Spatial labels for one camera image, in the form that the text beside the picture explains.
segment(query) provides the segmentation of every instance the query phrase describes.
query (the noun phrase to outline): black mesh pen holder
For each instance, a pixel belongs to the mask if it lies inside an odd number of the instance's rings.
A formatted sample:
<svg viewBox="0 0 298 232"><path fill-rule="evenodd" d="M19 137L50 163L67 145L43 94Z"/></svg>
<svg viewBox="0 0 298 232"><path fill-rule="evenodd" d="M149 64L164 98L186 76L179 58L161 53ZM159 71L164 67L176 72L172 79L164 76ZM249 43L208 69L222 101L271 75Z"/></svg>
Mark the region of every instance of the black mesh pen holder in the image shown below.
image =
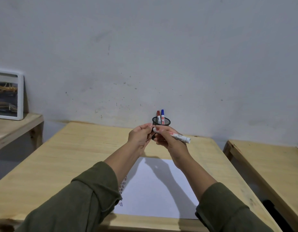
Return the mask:
<svg viewBox="0 0 298 232"><path fill-rule="evenodd" d="M159 124L157 116L152 118L152 124L153 125L164 125L164 126L169 126L170 125L170 119L167 119L166 117L164 117L164 123L165 124Z"/></svg>

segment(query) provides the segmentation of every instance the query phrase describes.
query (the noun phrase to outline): sleeve cuff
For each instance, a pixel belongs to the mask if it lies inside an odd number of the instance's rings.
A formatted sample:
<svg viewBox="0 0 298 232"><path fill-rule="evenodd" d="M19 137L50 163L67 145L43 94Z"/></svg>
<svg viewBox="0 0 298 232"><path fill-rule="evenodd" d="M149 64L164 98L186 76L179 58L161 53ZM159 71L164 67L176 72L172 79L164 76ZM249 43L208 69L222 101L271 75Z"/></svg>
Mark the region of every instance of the sleeve cuff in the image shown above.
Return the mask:
<svg viewBox="0 0 298 232"><path fill-rule="evenodd" d="M102 161L96 163L72 181L80 181L93 190L100 204L102 218L108 215L122 199L115 172Z"/></svg>
<svg viewBox="0 0 298 232"><path fill-rule="evenodd" d="M199 202L195 215L209 231L220 231L240 209L249 208L222 183L210 186Z"/></svg>

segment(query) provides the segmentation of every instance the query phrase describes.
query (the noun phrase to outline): wooden desk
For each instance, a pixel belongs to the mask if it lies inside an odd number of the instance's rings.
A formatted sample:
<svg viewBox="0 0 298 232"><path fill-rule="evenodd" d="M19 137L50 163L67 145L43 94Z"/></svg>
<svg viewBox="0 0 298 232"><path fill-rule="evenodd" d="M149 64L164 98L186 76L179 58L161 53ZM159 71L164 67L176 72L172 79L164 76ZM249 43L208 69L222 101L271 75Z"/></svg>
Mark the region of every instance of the wooden desk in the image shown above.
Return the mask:
<svg viewBox="0 0 298 232"><path fill-rule="evenodd" d="M0 180L0 218L24 220L81 172L105 160L127 141L131 129L71 122ZM281 231L256 195L210 138L192 137L193 158L223 182L274 231ZM148 157L170 159L165 148L151 142ZM198 220L110 214L103 228L141 231L208 231Z"/></svg>
<svg viewBox="0 0 298 232"><path fill-rule="evenodd" d="M228 140L223 152L250 170L268 199L298 231L298 149Z"/></svg>
<svg viewBox="0 0 298 232"><path fill-rule="evenodd" d="M39 114L24 114L24 119L0 119L0 149L16 140L26 132L30 132L35 149L42 144L44 118Z"/></svg>

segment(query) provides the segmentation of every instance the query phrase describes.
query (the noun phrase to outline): photo of cars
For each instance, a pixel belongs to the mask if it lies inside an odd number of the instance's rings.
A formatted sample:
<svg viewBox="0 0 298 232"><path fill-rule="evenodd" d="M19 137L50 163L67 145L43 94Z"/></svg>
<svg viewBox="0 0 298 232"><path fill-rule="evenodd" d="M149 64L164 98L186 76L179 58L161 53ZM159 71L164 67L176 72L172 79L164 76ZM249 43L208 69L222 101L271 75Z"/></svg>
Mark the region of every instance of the photo of cars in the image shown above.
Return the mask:
<svg viewBox="0 0 298 232"><path fill-rule="evenodd" d="M0 81L0 115L17 116L18 85Z"/></svg>

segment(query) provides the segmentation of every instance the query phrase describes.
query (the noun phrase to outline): person's left hand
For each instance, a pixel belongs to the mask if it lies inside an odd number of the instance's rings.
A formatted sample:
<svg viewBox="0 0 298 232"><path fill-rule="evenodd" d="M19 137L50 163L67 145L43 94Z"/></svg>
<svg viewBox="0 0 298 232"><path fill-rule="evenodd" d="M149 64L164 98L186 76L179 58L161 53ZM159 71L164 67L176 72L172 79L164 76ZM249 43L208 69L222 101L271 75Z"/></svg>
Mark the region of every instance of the person's left hand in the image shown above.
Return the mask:
<svg viewBox="0 0 298 232"><path fill-rule="evenodd" d="M153 127L155 127L155 125L152 125L151 123L139 125L128 134L128 142L133 143L137 148L140 148L139 155L143 153L146 146L151 141L151 137L154 135L154 132L152 131Z"/></svg>

